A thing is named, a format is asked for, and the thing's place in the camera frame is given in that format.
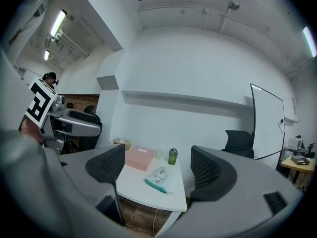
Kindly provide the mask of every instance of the black mesh chair back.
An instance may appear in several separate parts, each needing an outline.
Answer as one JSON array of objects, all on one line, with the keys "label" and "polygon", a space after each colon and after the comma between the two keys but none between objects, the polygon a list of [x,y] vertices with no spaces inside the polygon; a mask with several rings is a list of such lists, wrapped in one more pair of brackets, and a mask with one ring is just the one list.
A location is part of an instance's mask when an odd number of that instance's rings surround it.
[{"label": "black mesh chair back", "polygon": [[217,201],[230,191],[237,180],[231,164],[197,146],[192,147],[191,169],[195,177],[191,201]]},{"label": "black mesh chair back", "polygon": [[243,130],[226,130],[228,141],[225,150],[244,150],[252,148],[253,138],[251,134]]},{"label": "black mesh chair back", "polygon": [[226,130],[228,141],[222,151],[253,159],[253,137],[246,131]]},{"label": "black mesh chair back", "polygon": [[93,157],[86,163],[87,173],[99,182],[115,183],[124,167],[125,145]]},{"label": "black mesh chair back", "polygon": [[91,158],[86,163],[87,173],[99,182],[111,183],[113,193],[103,199],[96,207],[106,216],[121,225],[125,225],[115,182],[124,167],[125,145],[118,145],[109,151]]}]

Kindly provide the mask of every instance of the fluorescent light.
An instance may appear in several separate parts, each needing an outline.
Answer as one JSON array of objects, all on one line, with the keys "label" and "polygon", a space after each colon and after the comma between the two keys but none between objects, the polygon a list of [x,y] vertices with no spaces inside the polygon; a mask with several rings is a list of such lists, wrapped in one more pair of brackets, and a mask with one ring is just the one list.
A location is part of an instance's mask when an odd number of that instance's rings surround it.
[{"label": "fluorescent light", "polygon": [[47,50],[45,50],[45,55],[44,55],[44,59],[47,61],[49,59],[49,52]]},{"label": "fluorescent light", "polygon": [[309,47],[311,48],[312,55],[313,57],[315,57],[317,55],[317,51],[316,51],[316,45],[315,45],[314,39],[312,37],[312,33],[310,32],[308,27],[305,27],[303,31],[307,39],[307,42],[309,44]]},{"label": "fluorescent light", "polygon": [[51,35],[54,37],[59,26],[61,25],[62,21],[64,20],[66,14],[62,10],[60,11],[59,15],[57,16],[57,19],[55,20],[55,23],[53,25],[53,28],[51,29]]}]

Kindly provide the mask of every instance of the ceiling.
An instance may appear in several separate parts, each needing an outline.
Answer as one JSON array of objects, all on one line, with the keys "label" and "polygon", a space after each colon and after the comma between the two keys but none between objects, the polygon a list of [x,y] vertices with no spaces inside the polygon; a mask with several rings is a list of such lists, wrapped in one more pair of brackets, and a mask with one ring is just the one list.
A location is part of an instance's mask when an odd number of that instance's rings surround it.
[{"label": "ceiling", "polygon": [[312,60],[305,23],[288,0],[236,0],[240,8],[227,14],[229,1],[143,0],[138,12],[144,28],[196,27],[238,39],[267,56],[290,79]]},{"label": "ceiling", "polygon": [[[77,4],[84,2],[87,1],[76,0],[75,3],[70,3],[69,0],[49,0],[44,19],[30,38],[26,48],[33,48],[36,52],[42,54],[44,58],[47,35],[50,33],[52,26],[62,9],[67,12],[67,16],[62,22],[60,29],[62,29],[64,33],[77,43],[86,53],[90,54],[93,49],[103,45],[104,41],[91,30],[93,29],[93,22],[88,23],[88,21],[79,14]],[[59,43],[58,45],[55,45],[55,43],[52,45],[51,43],[49,51],[49,60],[46,62],[51,63],[62,70],[68,67],[73,61],[80,58],[79,55],[63,45],[63,43]]]},{"label": "ceiling", "polygon": [[[268,57],[291,80],[312,60],[303,34],[305,23],[288,0],[236,0],[240,8],[229,11],[230,0],[122,1],[128,12],[138,10],[143,28],[186,26],[233,37]],[[49,0],[44,20],[28,46],[44,56],[46,37],[62,9],[68,13],[62,29],[73,41],[87,53],[102,45],[104,39],[100,36],[105,34],[96,35],[94,28],[104,27],[100,21],[87,19],[88,14],[96,13],[87,3],[87,0]],[[85,18],[79,11],[86,8]],[[51,51],[47,62],[65,69],[78,58],[61,45]]]}]

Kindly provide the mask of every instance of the ceiling pipe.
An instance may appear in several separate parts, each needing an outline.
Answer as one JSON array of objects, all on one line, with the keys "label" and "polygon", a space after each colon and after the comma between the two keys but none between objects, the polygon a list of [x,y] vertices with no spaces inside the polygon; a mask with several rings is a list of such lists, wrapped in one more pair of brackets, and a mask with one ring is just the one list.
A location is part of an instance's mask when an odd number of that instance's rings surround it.
[{"label": "ceiling pipe", "polygon": [[[149,11],[149,10],[166,9],[166,8],[196,9],[196,10],[201,10],[201,11],[205,11],[206,10],[205,7],[197,7],[197,6],[176,4],[176,5],[157,5],[157,6],[151,6],[151,7],[147,7],[147,8],[142,8],[142,9],[138,9],[138,13],[139,12],[144,12],[144,11]],[[215,9],[208,8],[208,12],[211,12],[211,11],[216,13],[216,14],[226,16],[226,14],[223,14],[223,13],[221,13],[221,12],[215,10]]]},{"label": "ceiling pipe", "polygon": [[205,8],[205,13],[206,13],[206,20],[205,20],[205,25],[204,25],[204,31],[206,31],[207,23],[208,23],[208,16],[209,16],[209,8]]},{"label": "ceiling pipe", "polygon": [[227,21],[228,15],[230,14],[230,11],[231,11],[231,10],[237,10],[237,9],[239,9],[239,7],[240,7],[239,2],[236,2],[236,1],[234,1],[234,0],[229,0],[229,4],[228,4],[228,8],[227,8],[227,13],[226,13],[226,15],[224,16],[222,25],[221,25],[220,30],[219,30],[219,34],[222,34],[222,32],[223,32],[223,29],[224,29],[224,26],[226,25],[226,21]]},{"label": "ceiling pipe", "polygon": [[88,56],[88,54],[77,43],[70,39],[62,30],[60,30],[59,33],[56,34],[54,40],[62,42],[66,47],[68,47],[70,50],[83,58],[86,58]]},{"label": "ceiling pipe", "polygon": [[312,60],[313,58],[306,58],[302,62],[293,66],[288,72],[285,73],[285,75],[288,76],[289,74],[292,74],[292,73],[302,72],[303,70],[305,70],[306,66],[308,66]]},{"label": "ceiling pipe", "polygon": [[[64,8],[66,8],[66,10],[67,11],[73,11],[72,9],[70,9],[69,7],[67,7],[66,5],[65,5],[65,3],[62,1],[62,0],[58,0],[58,2],[62,5],[62,7],[64,7]],[[104,44],[104,42],[102,41],[102,39],[100,38],[100,36],[97,34],[97,33],[95,33],[94,31],[92,31],[88,26],[87,26],[87,24],[84,22],[84,21],[86,21],[83,17],[81,17],[80,15],[76,15],[77,17],[76,17],[76,20],[79,22],[79,23],[81,23],[82,25],[83,25],[83,27],[91,34],[91,35],[93,35],[99,42],[100,42],[100,44],[101,45],[103,45]]]},{"label": "ceiling pipe", "polygon": [[223,29],[224,29],[224,26],[226,25],[226,21],[228,19],[228,15],[230,14],[230,11],[231,11],[231,9],[228,8],[227,13],[226,13],[226,15],[224,17],[224,20],[223,20],[223,22],[221,24],[221,27],[220,27],[220,30],[219,30],[219,34],[222,34],[222,32],[223,32]]}]

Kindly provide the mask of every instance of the white shelf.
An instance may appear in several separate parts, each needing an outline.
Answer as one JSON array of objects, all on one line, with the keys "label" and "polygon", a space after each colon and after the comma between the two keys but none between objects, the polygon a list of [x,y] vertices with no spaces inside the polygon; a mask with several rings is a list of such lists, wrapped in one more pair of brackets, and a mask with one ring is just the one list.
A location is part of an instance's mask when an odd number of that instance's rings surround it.
[{"label": "white shelf", "polygon": [[288,122],[290,122],[290,123],[298,122],[297,120],[292,119],[292,118],[288,118],[288,117],[285,117],[285,121],[288,121]]},{"label": "white shelf", "polygon": [[171,93],[160,93],[160,92],[143,92],[143,91],[122,91],[122,93],[128,98],[147,98],[156,100],[169,100],[169,101],[181,101],[182,103],[194,104],[199,106],[208,106],[208,104],[220,104],[224,106],[234,106],[240,108],[253,108],[253,103],[241,104],[235,102],[229,102],[225,100],[205,98],[192,95],[181,95]]}]

